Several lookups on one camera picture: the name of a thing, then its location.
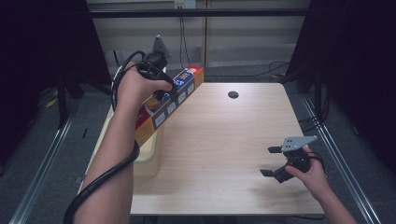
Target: finger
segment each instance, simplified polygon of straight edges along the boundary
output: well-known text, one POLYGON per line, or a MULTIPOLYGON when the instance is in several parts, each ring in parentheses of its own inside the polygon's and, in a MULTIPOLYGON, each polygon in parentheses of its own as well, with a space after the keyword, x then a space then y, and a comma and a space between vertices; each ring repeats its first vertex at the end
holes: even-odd
POLYGON ((318 160, 312 160, 311 159, 311 167, 314 167, 314 169, 317 169, 317 170, 321 170, 321 171, 323 171, 323 173, 324 173, 324 170, 323 170, 323 165, 322 165, 322 163, 320 162, 320 161, 318 161, 318 160))
POLYGON ((286 170, 286 172, 288 172, 291 175, 294 175, 295 177, 299 178, 300 180, 304 179, 304 173, 293 166, 287 165, 285 167, 285 170, 286 170))
POLYGON ((164 80, 155 80, 155 81, 152 80, 152 85, 156 91, 157 90, 162 90, 162 91, 172 90, 172 85, 164 80))
POLYGON ((303 150, 305 152, 312 152, 311 148, 309 148, 308 146, 303 146, 303 150))

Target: wooden table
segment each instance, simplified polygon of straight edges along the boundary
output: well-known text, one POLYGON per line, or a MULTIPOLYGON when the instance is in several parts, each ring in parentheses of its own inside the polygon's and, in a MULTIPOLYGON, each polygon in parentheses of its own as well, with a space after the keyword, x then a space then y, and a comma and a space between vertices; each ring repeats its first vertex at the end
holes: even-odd
POLYGON ((323 214, 297 178, 260 173, 286 163, 268 147, 302 135, 282 85, 204 83, 165 122, 160 169, 135 177, 131 214, 323 214))

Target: handheld controller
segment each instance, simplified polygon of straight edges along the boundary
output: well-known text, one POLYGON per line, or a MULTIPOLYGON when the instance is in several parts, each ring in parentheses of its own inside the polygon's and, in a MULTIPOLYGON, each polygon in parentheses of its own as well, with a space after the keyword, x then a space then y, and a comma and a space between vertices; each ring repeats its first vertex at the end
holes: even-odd
POLYGON ((319 159, 319 157, 311 157, 303 150, 303 146, 314 142, 318 138, 314 136, 304 136, 304 137, 286 137, 282 147, 269 147, 268 151, 270 153, 282 153, 286 157, 287 162, 284 166, 272 170, 260 170, 263 176, 274 177, 279 183, 283 183, 287 180, 293 178, 293 175, 289 174, 285 167, 287 165, 293 166, 300 171, 306 173, 309 171, 310 159, 319 159))
POLYGON ((160 35, 155 36, 154 46, 151 53, 146 54, 145 52, 138 50, 130 55, 117 71, 117 74, 115 75, 114 81, 111 86, 111 104, 113 106, 113 110, 115 110, 115 108, 117 107, 117 92, 120 81, 122 80, 122 77, 126 74, 126 72, 132 67, 136 67, 137 72, 144 78, 150 80, 165 80, 170 83, 172 85, 172 90, 155 91, 153 95, 155 96, 156 100, 161 101, 165 94, 168 93, 170 95, 170 98, 175 101, 177 98, 177 85, 175 84, 174 80, 166 75, 163 71, 163 69, 167 65, 166 58, 170 57, 171 54, 161 40, 160 35), (140 54, 142 56, 141 61, 127 67, 128 63, 137 54, 140 54))

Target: black cable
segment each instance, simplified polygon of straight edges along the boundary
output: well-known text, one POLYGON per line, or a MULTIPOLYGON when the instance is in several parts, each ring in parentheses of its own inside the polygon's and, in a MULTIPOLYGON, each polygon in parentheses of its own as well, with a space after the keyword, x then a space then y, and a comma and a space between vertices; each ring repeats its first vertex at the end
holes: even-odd
POLYGON ((270 70, 270 71, 271 71, 271 78, 270 78, 270 80, 269 80, 268 82, 271 82, 271 81, 272 81, 272 79, 273 79, 273 77, 274 77, 274 74, 272 73, 272 72, 273 72, 273 70, 271 70, 271 65, 272 65, 272 64, 274 64, 274 63, 283 63, 283 64, 289 64, 288 62, 271 62, 271 63, 269 63, 269 64, 268 64, 268 70, 270 70))
POLYGON ((131 54, 123 63, 122 67, 120 68, 119 72, 114 76, 114 80, 113 80, 113 85, 111 87, 111 105, 113 107, 113 111, 116 109, 117 106, 117 95, 118 95, 118 90, 119 90, 119 85, 121 83, 121 80, 123 78, 123 76, 126 74, 126 72, 131 69, 132 67, 138 66, 141 63, 135 63, 133 65, 131 65, 130 67, 126 68, 125 67, 128 65, 128 63, 132 60, 132 58, 134 56, 136 56, 137 54, 140 54, 142 56, 142 58, 146 55, 145 52, 138 50, 135 53, 131 54))
POLYGON ((304 124, 301 124, 301 129, 302 129, 303 133, 311 131, 311 130, 317 128, 319 125, 324 123, 324 121, 327 119, 327 117, 329 116, 329 113, 330 113, 330 99, 331 99, 331 94, 330 94, 329 90, 326 90, 326 98, 324 100, 323 108, 321 110, 321 113, 322 113, 321 116, 315 115, 312 118, 299 120, 299 122, 304 122, 305 120, 311 120, 311 122, 309 122, 309 124, 315 123, 315 125, 312 127, 309 127, 310 125, 308 125, 307 122, 304 124))
POLYGON ((181 60, 181 47, 183 46, 183 29, 182 29, 182 26, 181 26, 181 17, 179 17, 178 19, 179 19, 179 22, 180 22, 180 48, 179 48, 179 53, 178 54, 179 54, 179 58, 180 58, 181 69, 184 69, 183 62, 181 60))
MULTIPOLYGON (((126 72, 131 69, 132 67, 135 67, 137 65, 140 65, 142 63, 135 63, 128 68, 126 66, 128 63, 132 60, 132 58, 137 55, 141 54, 142 59, 146 55, 143 51, 136 51, 135 53, 131 54, 127 60, 123 63, 122 67, 120 68, 119 72, 116 74, 114 77, 113 85, 111 87, 111 104, 113 106, 113 110, 116 109, 117 106, 117 93, 118 93, 118 88, 120 85, 120 82, 123 78, 123 76, 126 74, 126 72)), ((82 205, 82 203, 94 192, 96 191, 100 186, 102 186, 109 178, 117 174, 119 171, 127 167, 129 164, 131 164, 133 161, 137 159, 139 156, 140 149, 139 145, 137 144, 136 141, 134 141, 134 150, 132 154, 126 158, 124 161, 121 161, 119 164, 113 166, 109 170, 107 170, 104 174, 100 175, 96 179, 94 179, 85 189, 83 189, 78 196, 73 200, 73 202, 70 203, 70 205, 67 207, 67 210, 64 214, 64 224, 71 224, 73 223, 73 218, 75 213, 77 212, 78 208, 82 205)))
POLYGON ((189 53, 187 52, 186 35, 184 34, 184 19, 183 19, 183 17, 180 17, 180 18, 181 18, 181 25, 183 27, 182 30, 183 30, 184 50, 186 51, 187 62, 189 63, 189 65, 191 65, 189 53))
POLYGON ((324 166, 324 161, 323 161, 323 158, 320 156, 320 154, 318 154, 317 152, 313 152, 313 151, 307 152, 307 153, 315 154, 315 156, 308 156, 308 158, 320 161, 320 164, 322 165, 322 168, 323 168, 323 172, 324 172, 324 174, 326 174, 326 167, 324 166))
POLYGON ((311 121, 313 121, 313 120, 315 120, 317 118, 318 118, 318 116, 314 116, 314 117, 307 118, 307 119, 299 119, 298 122, 299 123, 307 123, 307 122, 311 122, 311 121))
POLYGON ((309 126, 311 126, 311 124, 314 124, 314 126, 317 126, 316 122, 317 121, 315 119, 307 120, 306 122, 300 124, 301 129, 303 130, 305 128, 308 128, 309 126))
POLYGON ((127 159, 113 166, 112 168, 107 170, 104 174, 94 179, 91 182, 91 184, 85 187, 85 189, 83 189, 78 194, 78 196, 73 200, 73 202, 70 203, 64 214, 64 224, 73 223, 74 215, 77 212, 78 208, 82 205, 82 203, 85 202, 85 200, 87 200, 87 198, 91 194, 93 194, 99 187, 101 187, 108 179, 110 179, 112 176, 114 176, 119 171, 121 171, 129 164, 131 164, 133 161, 135 161, 139 156, 139 153, 140 153, 139 145, 137 144, 136 141, 134 141, 134 151, 127 159))
POLYGON ((120 67, 119 57, 117 57, 117 52, 113 50, 114 60, 116 60, 117 67, 120 67))

